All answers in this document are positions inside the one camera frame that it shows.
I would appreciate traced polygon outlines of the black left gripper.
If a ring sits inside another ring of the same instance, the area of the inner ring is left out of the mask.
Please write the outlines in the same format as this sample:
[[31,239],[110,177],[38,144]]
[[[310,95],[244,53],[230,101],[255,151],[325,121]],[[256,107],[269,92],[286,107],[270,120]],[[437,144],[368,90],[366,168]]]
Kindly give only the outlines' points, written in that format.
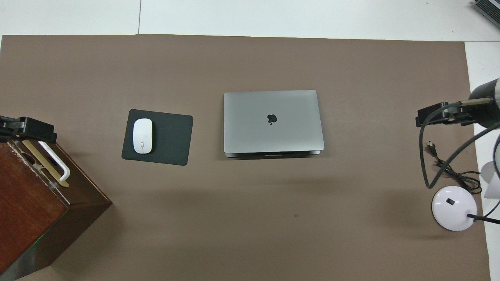
[[0,116],[0,141],[22,141],[24,138],[18,135],[18,131],[24,129],[25,139],[36,142],[56,143],[57,134],[55,127],[49,123],[26,117],[25,121],[13,119],[12,117]]

